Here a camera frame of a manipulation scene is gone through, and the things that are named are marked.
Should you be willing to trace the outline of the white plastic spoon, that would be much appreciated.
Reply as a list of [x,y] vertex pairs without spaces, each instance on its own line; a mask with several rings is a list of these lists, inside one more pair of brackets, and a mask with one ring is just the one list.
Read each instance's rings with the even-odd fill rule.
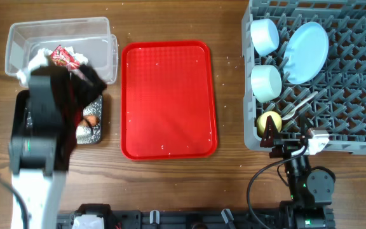
[[312,94],[310,94],[309,96],[307,96],[303,101],[301,101],[298,105],[296,105],[296,107],[295,107],[295,108],[293,108],[291,111],[289,111],[289,112],[288,112],[285,116],[283,116],[281,119],[282,119],[283,121],[286,121],[286,120],[291,119],[291,118],[295,115],[296,111],[297,111],[299,108],[303,107],[303,105],[305,105],[307,102],[309,102],[311,99],[313,99],[317,94],[318,94],[318,92],[313,92]]

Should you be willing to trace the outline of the light blue bowl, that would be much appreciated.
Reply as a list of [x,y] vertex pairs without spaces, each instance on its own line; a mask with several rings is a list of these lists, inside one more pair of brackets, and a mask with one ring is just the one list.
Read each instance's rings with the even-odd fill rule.
[[278,30],[270,19],[254,20],[250,26],[250,35],[254,48],[260,56],[266,56],[279,47]]

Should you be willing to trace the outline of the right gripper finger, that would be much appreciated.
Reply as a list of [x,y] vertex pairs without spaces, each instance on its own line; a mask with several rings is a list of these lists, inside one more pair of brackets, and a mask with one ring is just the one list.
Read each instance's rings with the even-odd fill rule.
[[307,137],[306,134],[308,132],[308,129],[310,128],[310,122],[305,116],[300,116],[300,128],[301,128],[301,141],[306,142]]
[[274,147],[275,141],[279,139],[279,131],[272,116],[266,119],[265,131],[261,137],[260,147]]

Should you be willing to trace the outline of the green bowl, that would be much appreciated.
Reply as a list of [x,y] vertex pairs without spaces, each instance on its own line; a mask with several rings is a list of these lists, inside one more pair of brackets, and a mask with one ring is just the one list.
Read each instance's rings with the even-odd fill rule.
[[280,96],[282,88],[281,74],[275,66],[255,66],[250,77],[253,94],[259,102],[268,102]]

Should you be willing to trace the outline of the light blue plate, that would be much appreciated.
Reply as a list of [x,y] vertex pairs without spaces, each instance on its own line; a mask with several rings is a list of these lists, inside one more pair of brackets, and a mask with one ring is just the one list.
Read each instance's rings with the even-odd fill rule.
[[329,52],[329,37],[317,22],[308,22],[298,28],[285,49],[288,58],[283,67],[289,73],[288,82],[299,85],[312,80],[322,69]]

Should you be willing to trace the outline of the red snack wrapper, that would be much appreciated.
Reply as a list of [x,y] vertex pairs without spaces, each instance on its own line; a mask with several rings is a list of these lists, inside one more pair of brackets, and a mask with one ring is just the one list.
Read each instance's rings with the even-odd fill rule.
[[81,65],[81,63],[61,45],[53,50],[50,54],[50,58],[56,66],[66,67],[70,71],[78,69]]

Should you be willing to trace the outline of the white tissue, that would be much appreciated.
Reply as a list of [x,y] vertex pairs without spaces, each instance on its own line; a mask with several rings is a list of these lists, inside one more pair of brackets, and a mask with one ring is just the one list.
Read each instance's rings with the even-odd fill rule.
[[[65,48],[76,60],[78,60],[81,65],[87,64],[89,62],[88,58],[85,57],[81,53],[76,53],[72,46],[63,47]],[[53,50],[49,50],[47,48],[42,48],[37,51],[37,54],[35,57],[33,57],[30,62],[27,64],[27,67],[25,67],[22,70],[19,70],[16,73],[16,77],[18,80],[20,80],[20,84],[23,87],[26,87],[28,84],[28,81],[30,79],[31,72],[33,70],[39,69],[40,67],[46,67],[48,65],[55,65],[53,61],[50,58],[50,54],[53,52]]]

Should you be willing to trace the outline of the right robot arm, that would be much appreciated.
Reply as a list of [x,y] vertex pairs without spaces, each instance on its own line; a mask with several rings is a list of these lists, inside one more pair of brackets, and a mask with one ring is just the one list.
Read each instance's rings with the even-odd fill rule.
[[329,143],[329,133],[314,128],[309,120],[301,119],[299,139],[283,139],[272,116],[266,119],[260,146],[271,148],[270,158],[281,158],[290,201],[280,202],[282,228],[332,228],[334,218],[326,206],[332,203],[335,174],[322,166],[312,167],[309,157],[321,152]]

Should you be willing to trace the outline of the yellow plastic cup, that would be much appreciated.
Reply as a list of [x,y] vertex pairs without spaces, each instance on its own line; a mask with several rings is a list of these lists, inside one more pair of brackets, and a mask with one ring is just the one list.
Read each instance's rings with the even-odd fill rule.
[[267,122],[267,118],[271,116],[274,124],[276,125],[277,130],[280,132],[281,131],[281,126],[282,126],[282,120],[281,120],[281,116],[274,112],[274,111],[267,111],[265,113],[263,113],[262,115],[260,115],[260,117],[258,117],[257,122],[256,122],[256,127],[257,127],[257,134],[259,137],[263,136],[263,133],[265,131],[266,128],[266,122]]

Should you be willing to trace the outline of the white rice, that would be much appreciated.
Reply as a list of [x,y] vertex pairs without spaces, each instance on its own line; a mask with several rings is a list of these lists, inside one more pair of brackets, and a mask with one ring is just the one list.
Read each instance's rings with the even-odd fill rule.
[[102,138],[102,105],[103,96],[100,95],[92,103],[86,106],[83,110],[83,116],[95,115],[100,118],[100,123],[95,127],[85,127],[79,125],[76,129],[76,139],[78,144],[97,144]]

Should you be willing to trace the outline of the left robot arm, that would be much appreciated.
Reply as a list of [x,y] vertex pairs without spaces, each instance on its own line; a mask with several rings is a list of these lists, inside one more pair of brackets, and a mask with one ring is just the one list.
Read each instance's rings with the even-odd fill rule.
[[12,228],[55,228],[83,110],[107,88],[89,65],[41,66],[18,93],[8,145]]

